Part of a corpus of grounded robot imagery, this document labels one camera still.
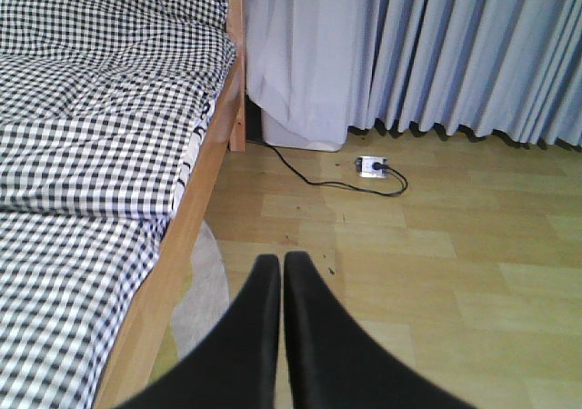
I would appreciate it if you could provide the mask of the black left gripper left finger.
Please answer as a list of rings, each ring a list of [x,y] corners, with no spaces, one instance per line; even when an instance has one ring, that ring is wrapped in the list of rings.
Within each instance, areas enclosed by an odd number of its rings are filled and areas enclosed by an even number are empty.
[[[259,255],[241,291],[202,342],[122,408],[273,408],[281,274]]]

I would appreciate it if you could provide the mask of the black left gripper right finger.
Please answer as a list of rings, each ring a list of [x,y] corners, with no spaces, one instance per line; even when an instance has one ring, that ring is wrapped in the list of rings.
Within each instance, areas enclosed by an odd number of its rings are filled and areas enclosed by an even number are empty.
[[[338,302],[308,253],[284,263],[286,359],[296,408],[468,408],[377,343]]]

